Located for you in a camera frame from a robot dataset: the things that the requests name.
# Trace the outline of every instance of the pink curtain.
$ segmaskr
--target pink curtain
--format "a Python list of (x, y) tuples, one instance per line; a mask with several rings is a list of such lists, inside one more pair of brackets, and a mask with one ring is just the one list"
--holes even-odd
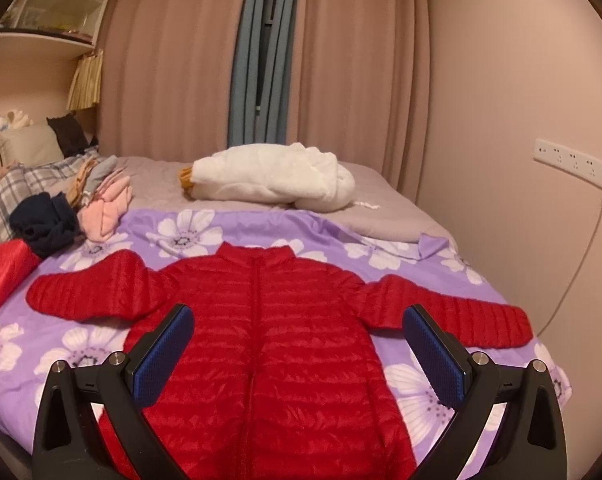
[(428, 0), (298, 0), (288, 142), (418, 190), (428, 123)]
[(103, 42), (100, 150), (192, 162), (226, 147), (243, 0), (116, 0)]

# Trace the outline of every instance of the wall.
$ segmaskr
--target wall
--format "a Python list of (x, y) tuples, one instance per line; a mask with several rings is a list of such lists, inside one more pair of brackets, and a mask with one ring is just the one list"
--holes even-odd
[(1, 59), (0, 114), (18, 108), (35, 123), (65, 115), (75, 69), (75, 60)]
[[(418, 205), (538, 330), (602, 192), (532, 161), (536, 137), (602, 158), (602, 21), (587, 0), (430, 0), (430, 125)], [(602, 450), (602, 222), (543, 334), (572, 380), (570, 477)]]

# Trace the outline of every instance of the purple blanket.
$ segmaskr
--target purple blanket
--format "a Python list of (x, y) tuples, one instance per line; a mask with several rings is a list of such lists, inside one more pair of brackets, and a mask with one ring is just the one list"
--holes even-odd
[[(149, 267), (160, 269), (175, 258), (212, 254), (222, 241), (260, 247), (287, 244), (301, 258), (352, 270), (367, 282), (395, 273), (445, 294), (503, 302), (443, 238), (423, 235), (418, 244), (372, 240), (299, 211), (184, 210), (176, 214), (133, 210), (107, 243), (84, 242), (48, 258), (0, 309), (0, 429), (31, 451), (36, 411), (52, 362), (65, 359), (74, 366), (97, 364), (110, 352), (121, 349), (127, 335), (126, 327), (114, 319), (81, 324), (34, 312), (27, 306), (25, 294), (37, 276), (85, 269), (121, 249), (132, 249)], [(399, 335), (375, 333), (372, 339), (420, 462), (453, 412), (438, 403)], [(516, 366), (526, 366), (537, 357), (542, 359), (550, 367), (561, 405), (569, 399), (572, 390), (565, 373), (554, 365), (537, 339), (522, 348), (488, 353), (497, 363)], [(97, 414), (101, 410), (95, 406)], [(504, 405), (494, 407), (461, 478), (468, 478), (480, 468), (503, 411)]]

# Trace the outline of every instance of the bright red fabric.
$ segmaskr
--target bright red fabric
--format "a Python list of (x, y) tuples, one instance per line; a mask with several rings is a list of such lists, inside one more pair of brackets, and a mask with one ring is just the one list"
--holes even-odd
[(0, 306), (40, 263), (23, 240), (0, 244)]
[[(190, 478), (405, 480), (410, 440), (367, 327), (400, 328), (422, 303), (467, 346), (509, 347), (532, 336), (518, 308), (450, 298), (387, 276), (296, 258), (288, 247), (236, 248), (147, 269), (119, 251), (90, 269), (42, 276), (27, 295), (66, 319), (135, 323), (125, 350), (177, 303), (196, 318), (159, 401), (144, 410)], [(119, 470), (135, 478), (100, 421)]]

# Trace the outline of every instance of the dark blue folded garment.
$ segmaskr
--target dark blue folded garment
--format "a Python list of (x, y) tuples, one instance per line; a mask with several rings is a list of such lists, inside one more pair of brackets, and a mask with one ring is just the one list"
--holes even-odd
[(71, 245), (81, 233), (76, 213), (65, 195), (47, 192), (29, 196), (10, 215), (10, 227), (39, 258), (47, 258)]

